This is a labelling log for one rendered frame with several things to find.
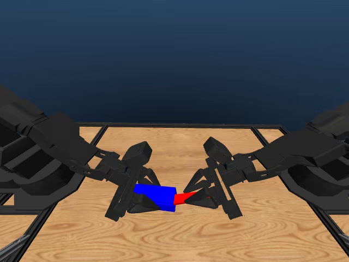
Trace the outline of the blue hollow socket block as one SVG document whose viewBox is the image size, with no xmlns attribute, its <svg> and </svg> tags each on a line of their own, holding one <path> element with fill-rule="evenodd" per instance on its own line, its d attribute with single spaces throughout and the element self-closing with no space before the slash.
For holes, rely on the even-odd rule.
<svg viewBox="0 0 349 262">
<path fill-rule="evenodd" d="M 136 184 L 134 193 L 146 195 L 152 199 L 162 211 L 175 212 L 176 210 L 173 204 L 174 196 L 177 194 L 175 187 Z"/>
</svg>

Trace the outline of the gray metal strut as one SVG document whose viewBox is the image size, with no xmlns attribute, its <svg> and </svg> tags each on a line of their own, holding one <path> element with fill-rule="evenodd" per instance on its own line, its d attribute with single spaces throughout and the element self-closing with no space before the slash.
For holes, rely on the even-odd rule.
<svg viewBox="0 0 349 262">
<path fill-rule="evenodd" d="M 22 235 L 15 241 L 0 249 L 0 262 L 5 262 L 16 250 L 26 243 L 29 237 L 30 235 Z"/>
</svg>

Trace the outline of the thin red peg bar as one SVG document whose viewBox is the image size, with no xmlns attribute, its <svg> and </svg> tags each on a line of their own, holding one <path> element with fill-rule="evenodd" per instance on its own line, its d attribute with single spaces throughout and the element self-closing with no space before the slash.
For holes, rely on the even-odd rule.
<svg viewBox="0 0 349 262">
<path fill-rule="evenodd" d="M 182 194 L 175 194 L 173 204 L 174 205 L 181 205 L 181 204 L 198 204 L 200 201 L 209 198 L 205 193 L 199 193 L 199 192 L 190 192 L 190 193 L 182 193 Z"/>
</svg>

